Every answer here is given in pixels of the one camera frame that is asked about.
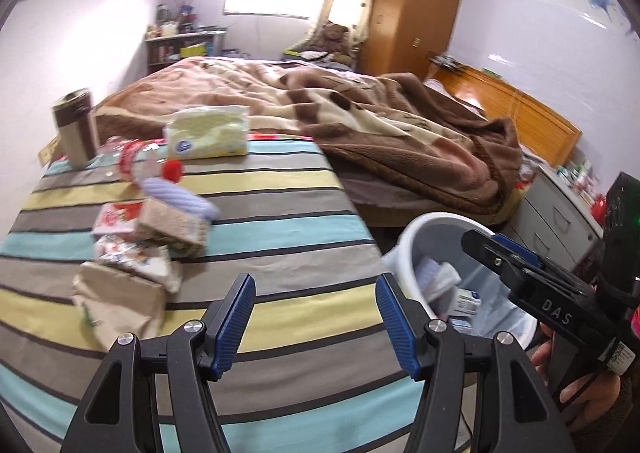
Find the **wooden shelf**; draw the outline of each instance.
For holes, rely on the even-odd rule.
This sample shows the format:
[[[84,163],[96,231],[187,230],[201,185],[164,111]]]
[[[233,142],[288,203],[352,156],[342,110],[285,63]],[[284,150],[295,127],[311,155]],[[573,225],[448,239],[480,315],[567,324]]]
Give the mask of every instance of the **wooden shelf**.
[[[213,36],[214,34],[226,34],[226,29],[220,30],[201,30],[200,32],[184,32],[182,34],[174,34],[173,36],[158,36],[157,38],[147,38],[147,43],[166,42],[167,40],[179,40],[180,38],[197,38],[198,36]]]
[[[156,61],[155,63],[147,64],[148,67],[161,67],[162,65],[171,65],[177,63],[178,61],[182,61],[184,58],[175,59],[173,61]]]

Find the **teddy bear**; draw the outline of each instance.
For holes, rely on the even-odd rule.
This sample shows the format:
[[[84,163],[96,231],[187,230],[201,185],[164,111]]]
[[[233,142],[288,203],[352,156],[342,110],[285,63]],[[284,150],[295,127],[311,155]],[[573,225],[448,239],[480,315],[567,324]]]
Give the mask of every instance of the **teddy bear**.
[[[349,46],[346,43],[348,32],[349,27],[327,22],[309,42],[309,45],[305,47],[305,50],[328,52],[334,56],[334,61],[343,63],[348,59],[348,62],[345,63],[348,65],[351,63]]]

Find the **brown blanket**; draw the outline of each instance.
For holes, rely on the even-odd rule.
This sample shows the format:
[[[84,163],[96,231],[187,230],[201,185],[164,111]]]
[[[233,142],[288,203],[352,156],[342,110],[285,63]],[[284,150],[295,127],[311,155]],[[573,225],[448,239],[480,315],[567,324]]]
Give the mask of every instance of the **brown blanket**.
[[[470,214],[500,209],[521,151],[508,119],[488,122],[412,74],[378,78],[298,62],[189,58],[100,103],[101,141],[158,138],[170,114],[246,105],[252,130],[314,138],[332,164]]]

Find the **striped bedsheet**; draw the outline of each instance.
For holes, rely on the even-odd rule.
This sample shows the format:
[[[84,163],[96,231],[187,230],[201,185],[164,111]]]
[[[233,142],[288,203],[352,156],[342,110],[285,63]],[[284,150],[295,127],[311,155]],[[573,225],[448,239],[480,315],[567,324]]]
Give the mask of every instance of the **striped bedsheet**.
[[[201,316],[239,273],[257,305],[231,371],[211,390],[234,453],[400,452],[421,383],[398,366],[374,300],[384,271],[371,236],[319,148],[250,141],[246,157],[191,161],[181,184],[222,219],[184,260],[162,333]],[[38,453],[53,453],[104,353],[72,305],[103,202],[140,197],[101,163],[45,173],[0,255],[0,401]],[[179,452],[158,376],[162,441]]]

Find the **nightstand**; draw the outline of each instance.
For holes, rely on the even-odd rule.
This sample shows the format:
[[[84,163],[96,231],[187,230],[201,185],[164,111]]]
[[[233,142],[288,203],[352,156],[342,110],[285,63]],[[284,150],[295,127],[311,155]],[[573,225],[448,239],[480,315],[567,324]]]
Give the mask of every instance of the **nightstand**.
[[[540,165],[503,234],[571,271],[602,238],[602,227],[587,204],[558,178],[555,170]]]

